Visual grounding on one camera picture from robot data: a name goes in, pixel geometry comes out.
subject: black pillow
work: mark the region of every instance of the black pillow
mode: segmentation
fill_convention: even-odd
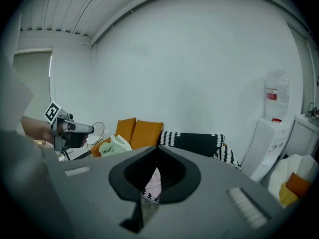
[[[223,146],[222,134],[178,133],[162,131],[158,144],[188,150],[203,156],[212,157]]]

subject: light green cloth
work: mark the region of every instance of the light green cloth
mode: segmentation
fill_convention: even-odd
[[[115,154],[119,154],[125,151],[128,151],[129,149],[124,148],[124,144],[128,144],[124,139],[118,135],[116,137],[111,138],[111,142],[104,142],[100,148],[99,152],[102,156],[111,156]]]

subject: sink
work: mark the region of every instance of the sink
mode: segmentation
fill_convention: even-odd
[[[315,117],[306,117],[305,114],[300,114],[295,117],[295,120],[311,130],[319,133],[319,120]]]

